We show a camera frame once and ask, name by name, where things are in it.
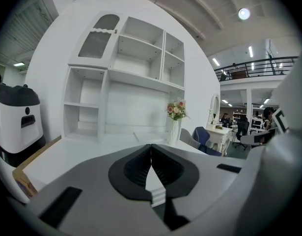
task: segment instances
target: white desk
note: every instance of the white desk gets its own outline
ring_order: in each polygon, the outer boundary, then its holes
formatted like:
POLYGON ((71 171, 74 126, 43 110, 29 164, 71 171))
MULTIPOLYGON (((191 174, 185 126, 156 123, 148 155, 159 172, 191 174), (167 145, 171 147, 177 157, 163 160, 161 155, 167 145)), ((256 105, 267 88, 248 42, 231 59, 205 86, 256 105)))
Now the white desk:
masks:
POLYGON ((215 144, 217 144, 216 150, 221 153, 222 156, 227 154, 227 148, 229 146, 229 142, 232 137, 232 129, 225 128, 223 129, 209 129, 206 128, 206 131, 210 134, 210 139, 208 140, 207 146, 209 148, 213 148, 215 144))
MULTIPOLYGON (((148 143, 144 141, 144 143, 140 143, 134 134, 108 134, 101 144, 61 139, 26 166, 23 172, 27 175, 35 189, 40 191, 47 184, 81 162, 125 148, 150 143, 152 142, 148 143)), ((168 145, 165 140, 157 143, 168 145)), ((174 147, 204 154, 180 140, 176 142, 174 147)), ((152 187, 153 184, 147 183, 149 190, 158 188, 158 183, 153 177, 148 176, 147 179, 150 183, 154 183, 154 188, 152 187)))

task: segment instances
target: white countertop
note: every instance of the white countertop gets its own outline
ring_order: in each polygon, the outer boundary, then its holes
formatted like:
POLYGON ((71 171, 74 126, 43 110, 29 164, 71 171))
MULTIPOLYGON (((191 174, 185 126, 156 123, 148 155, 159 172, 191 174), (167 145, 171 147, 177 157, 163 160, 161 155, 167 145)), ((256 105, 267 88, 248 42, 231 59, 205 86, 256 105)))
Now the white countertop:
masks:
POLYGON ((227 134, 228 132, 231 132, 232 129, 231 128, 225 128, 223 127, 223 129, 219 129, 219 128, 206 128, 207 131, 209 132, 214 132, 214 133, 218 133, 218 134, 227 134))
MULTIPOLYGON (((81 162, 125 148, 150 143, 152 142, 140 143, 134 134, 107 134, 101 144, 64 138, 34 159, 23 169, 23 172, 35 189, 40 191, 44 186, 81 162)), ((157 143, 168 145, 166 140, 157 143)), ((173 147, 204 154, 180 140, 173 147)))

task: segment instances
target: black slot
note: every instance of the black slot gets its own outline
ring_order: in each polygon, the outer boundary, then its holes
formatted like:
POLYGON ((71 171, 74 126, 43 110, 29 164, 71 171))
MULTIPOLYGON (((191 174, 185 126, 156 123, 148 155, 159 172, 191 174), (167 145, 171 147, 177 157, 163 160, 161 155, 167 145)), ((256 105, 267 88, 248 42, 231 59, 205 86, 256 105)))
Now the black slot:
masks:
POLYGON ((234 173, 239 173, 241 170, 241 167, 236 167, 236 166, 231 166, 231 165, 227 165, 227 164, 218 164, 216 166, 216 168, 225 170, 225 171, 230 171, 230 172, 234 172, 234 173))
POLYGON ((35 123, 35 116, 24 116, 21 118, 21 128, 27 127, 35 123))
POLYGON ((74 187, 66 188, 39 218, 48 225, 57 228, 81 192, 82 190, 74 187))

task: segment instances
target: office chair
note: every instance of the office chair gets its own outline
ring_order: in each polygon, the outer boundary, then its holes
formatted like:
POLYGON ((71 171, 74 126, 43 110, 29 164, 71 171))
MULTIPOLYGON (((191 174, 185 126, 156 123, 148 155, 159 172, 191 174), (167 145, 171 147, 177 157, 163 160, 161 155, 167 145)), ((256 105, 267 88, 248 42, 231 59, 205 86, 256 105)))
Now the office chair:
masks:
MULTIPOLYGON (((245 120, 239 120, 239 121, 237 121, 237 126, 238 126, 238 131, 236 133, 236 137, 240 141, 241 137, 245 136, 248 132, 249 122, 245 121, 245 120)), ((241 141, 239 143, 237 143, 235 148, 237 148, 239 145, 242 145, 246 150, 247 146, 242 144, 241 141)))
POLYGON ((194 138, 197 142, 199 142, 199 143, 205 145, 206 142, 207 142, 207 141, 209 140, 209 138, 210 138, 210 134, 209 134, 209 132, 207 132, 207 131, 205 130, 204 127, 196 127, 195 130, 194 130, 193 138, 194 138))
POLYGON ((188 145, 190 145, 191 147, 194 147, 194 148, 198 149, 199 151, 201 151, 205 154, 214 155, 214 156, 221 156, 220 152, 207 147, 205 144, 201 144, 201 143, 197 142, 191 136, 189 131, 184 129, 184 128, 181 129, 179 140, 186 143, 186 144, 188 144, 188 145))

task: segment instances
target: cabinet door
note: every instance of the cabinet door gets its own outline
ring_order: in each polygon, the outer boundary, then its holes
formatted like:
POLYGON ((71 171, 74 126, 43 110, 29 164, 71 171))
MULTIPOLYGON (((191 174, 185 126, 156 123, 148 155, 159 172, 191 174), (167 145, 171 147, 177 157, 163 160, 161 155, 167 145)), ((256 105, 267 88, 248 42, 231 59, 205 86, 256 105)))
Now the cabinet door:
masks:
POLYGON ((108 69, 127 18, 111 11, 98 13, 80 36, 69 59, 69 65, 108 69))

